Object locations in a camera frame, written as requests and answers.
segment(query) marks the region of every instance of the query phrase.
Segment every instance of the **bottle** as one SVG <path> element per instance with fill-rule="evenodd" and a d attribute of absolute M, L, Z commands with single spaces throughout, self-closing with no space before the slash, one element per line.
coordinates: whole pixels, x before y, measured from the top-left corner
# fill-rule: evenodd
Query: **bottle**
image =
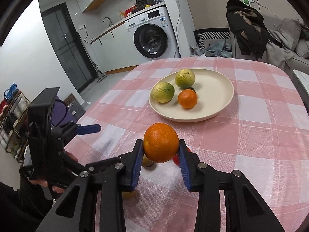
<path fill-rule="evenodd" d="M 120 17 L 121 19 L 124 19 L 124 18 L 126 17 L 125 14 L 122 12 L 122 10 L 120 10 L 119 12 L 120 12 L 119 17 Z"/>

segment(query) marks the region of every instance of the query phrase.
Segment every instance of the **blue trigger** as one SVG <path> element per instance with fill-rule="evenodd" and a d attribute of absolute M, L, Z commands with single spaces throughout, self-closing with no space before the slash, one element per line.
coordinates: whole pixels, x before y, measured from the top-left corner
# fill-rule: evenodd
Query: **blue trigger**
<path fill-rule="evenodd" d="M 75 129 L 76 135 L 85 135 L 90 133 L 98 133 L 101 131 L 101 126 L 99 124 L 95 125 L 84 125 L 84 126 L 78 126 Z"/>

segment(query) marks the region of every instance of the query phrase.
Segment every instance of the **washing machine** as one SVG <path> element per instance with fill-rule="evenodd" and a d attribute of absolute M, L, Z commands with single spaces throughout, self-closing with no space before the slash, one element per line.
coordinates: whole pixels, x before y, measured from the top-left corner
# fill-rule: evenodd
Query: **washing machine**
<path fill-rule="evenodd" d="M 141 64 L 153 59 L 180 57 L 173 26 L 165 6 L 148 10 L 125 21 L 135 48 L 130 58 Z"/>

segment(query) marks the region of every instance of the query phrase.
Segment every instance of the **red fruit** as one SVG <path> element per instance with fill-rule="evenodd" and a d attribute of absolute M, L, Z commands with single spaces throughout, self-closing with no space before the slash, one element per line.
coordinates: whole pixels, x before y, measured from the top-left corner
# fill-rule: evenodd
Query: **red fruit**
<path fill-rule="evenodd" d="M 176 154 L 173 157 L 173 162 L 175 163 L 175 165 L 179 166 L 179 159 L 178 159 L 178 155 Z"/>

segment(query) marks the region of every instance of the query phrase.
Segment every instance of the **faucet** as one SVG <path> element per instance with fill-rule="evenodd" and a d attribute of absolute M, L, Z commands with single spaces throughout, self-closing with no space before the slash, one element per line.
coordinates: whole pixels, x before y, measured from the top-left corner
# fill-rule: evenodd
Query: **faucet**
<path fill-rule="evenodd" d="M 112 26 L 112 25 L 113 25 L 113 22 L 112 22 L 112 20 L 111 20 L 109 17 L 104 17 L 104 18 L 103 18 L 103 21 L 104 21 L 106 18 L 109 19 L 109 22 L 110 22 L 110 25 L 109 25 L 109 26 Z"/>

